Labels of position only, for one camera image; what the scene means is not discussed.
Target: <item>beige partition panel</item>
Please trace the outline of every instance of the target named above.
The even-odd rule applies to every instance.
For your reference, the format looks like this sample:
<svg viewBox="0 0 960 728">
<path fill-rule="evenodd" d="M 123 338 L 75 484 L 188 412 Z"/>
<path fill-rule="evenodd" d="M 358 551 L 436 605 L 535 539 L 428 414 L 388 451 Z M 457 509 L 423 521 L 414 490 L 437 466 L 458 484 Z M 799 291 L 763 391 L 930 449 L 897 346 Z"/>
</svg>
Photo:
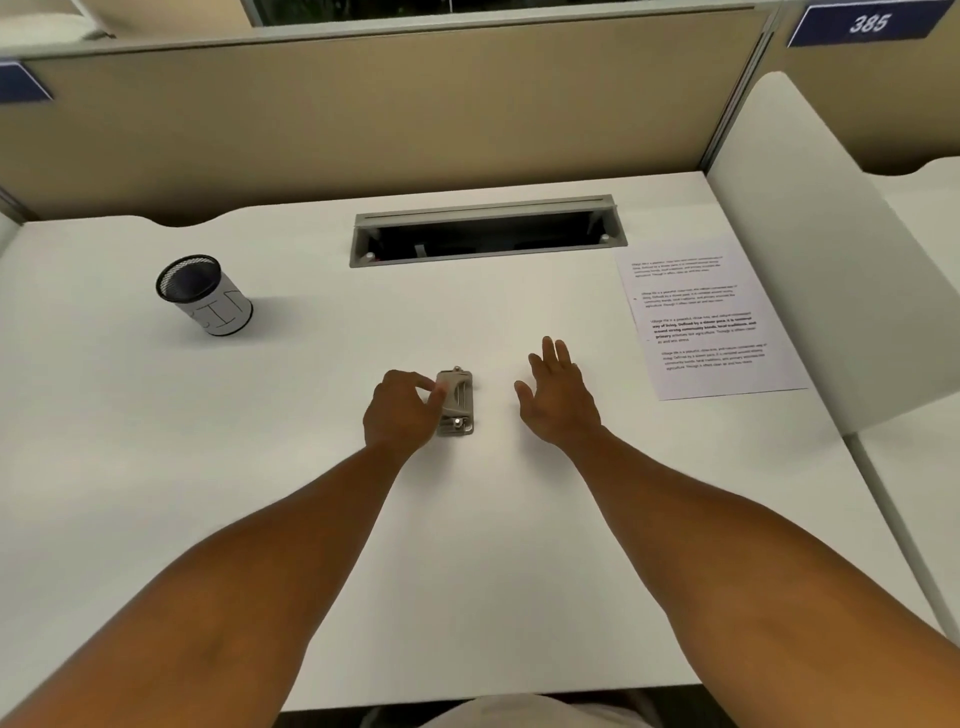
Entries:
<svg viewBox="0 0 960 728">
<path fill-rule="evenodd" d="M 960 3 L 920 40 L 787 48 L 791 3 L 756 72 L 785 71 L 868 172 L 960 155 Z"/>
<path fill-rule="evenodd" d="M 0 186 L 41 218 L 695 169 L 767 11 L 30 61 Z"/>
</svg>

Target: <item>pen holder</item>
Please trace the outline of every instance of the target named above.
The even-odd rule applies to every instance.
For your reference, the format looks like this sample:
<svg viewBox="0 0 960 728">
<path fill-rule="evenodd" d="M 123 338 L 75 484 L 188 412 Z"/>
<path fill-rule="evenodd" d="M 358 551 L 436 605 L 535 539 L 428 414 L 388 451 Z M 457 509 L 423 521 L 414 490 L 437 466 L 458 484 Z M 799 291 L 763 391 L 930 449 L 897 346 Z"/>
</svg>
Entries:
<svg viewBox="0 0 960 728">
<path fill-rule="evenodd" d="M 209 255 L 188 255 L 172 262 L 157 277 L 156 292 L 211 336 L 236 333 L 253 315 L 253 304 Z"/>
</svg>

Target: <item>person's right hand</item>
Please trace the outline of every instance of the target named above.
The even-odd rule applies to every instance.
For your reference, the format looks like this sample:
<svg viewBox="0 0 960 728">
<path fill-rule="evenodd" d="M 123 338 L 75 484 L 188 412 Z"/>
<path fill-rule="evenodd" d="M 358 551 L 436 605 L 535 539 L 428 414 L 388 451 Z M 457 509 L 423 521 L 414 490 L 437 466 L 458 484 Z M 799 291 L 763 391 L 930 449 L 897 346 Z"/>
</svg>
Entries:
<svg viewBox="0 0 960 728">
<path fill-rule="evenodd" d="M 520 399 L 520 419 L 535 435 L 563 449 L 601 426 L 593 396 L 563 341 L 558 340 L 554 349 L 553 340 L 544 336 L 543 358 L 530 354 L 530 368 L 537 393 L 522 381 L 514 388 Z"/>
</svg>

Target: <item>desk number sign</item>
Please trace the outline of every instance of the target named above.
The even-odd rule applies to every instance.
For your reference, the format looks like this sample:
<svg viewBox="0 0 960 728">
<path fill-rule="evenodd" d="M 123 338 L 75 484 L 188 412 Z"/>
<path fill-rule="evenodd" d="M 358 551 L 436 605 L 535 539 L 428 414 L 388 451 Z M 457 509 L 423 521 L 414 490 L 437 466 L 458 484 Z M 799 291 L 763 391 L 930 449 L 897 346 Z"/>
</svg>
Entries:
<svg viewBox="0 0 960 728">
<path fill-rule="evenodd" d="M 837 45 L 930 35 L 953 0 L 875 0 L 811 5 L 787 45 Z"/>
</svg>

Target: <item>metal clip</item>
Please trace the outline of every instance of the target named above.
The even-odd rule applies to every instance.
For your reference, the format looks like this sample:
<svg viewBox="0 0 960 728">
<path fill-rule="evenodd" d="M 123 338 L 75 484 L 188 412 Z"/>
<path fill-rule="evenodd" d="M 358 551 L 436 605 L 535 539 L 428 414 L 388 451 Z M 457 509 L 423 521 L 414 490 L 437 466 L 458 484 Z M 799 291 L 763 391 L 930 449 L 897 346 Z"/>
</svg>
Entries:
<svg viewBox="0 0 960 728">
<path fill-rule="evenodd" d="M 469 435 L 473 432 L 473 374 L 454 367 L 437 374 L 437 383 L 441 382 L 449 389 L 437 434 L 441 437 Z"/>
</svg>

